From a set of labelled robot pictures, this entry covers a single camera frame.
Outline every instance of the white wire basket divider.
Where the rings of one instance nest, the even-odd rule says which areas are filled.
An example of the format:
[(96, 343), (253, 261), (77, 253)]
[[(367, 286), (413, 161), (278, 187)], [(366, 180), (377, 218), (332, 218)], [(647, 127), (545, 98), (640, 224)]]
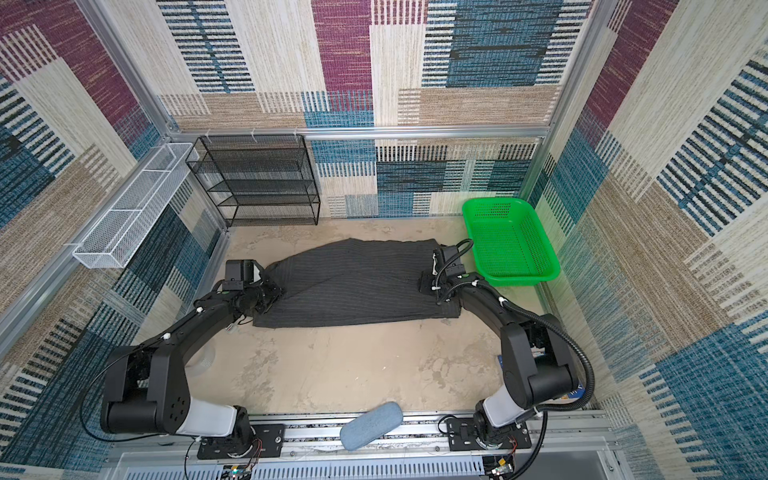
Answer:
[(191, 143), (159, 148), (72, 255), (87, 268), (125, 268), (197, 158)]

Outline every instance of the black wire mesh shelf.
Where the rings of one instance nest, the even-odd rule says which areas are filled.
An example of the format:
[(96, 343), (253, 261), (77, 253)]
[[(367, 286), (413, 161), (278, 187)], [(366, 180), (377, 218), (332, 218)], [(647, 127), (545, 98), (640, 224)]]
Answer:
[(320, 196), (301, 135), (199, 137), (192, 173), (229, 227), (317, 225)]

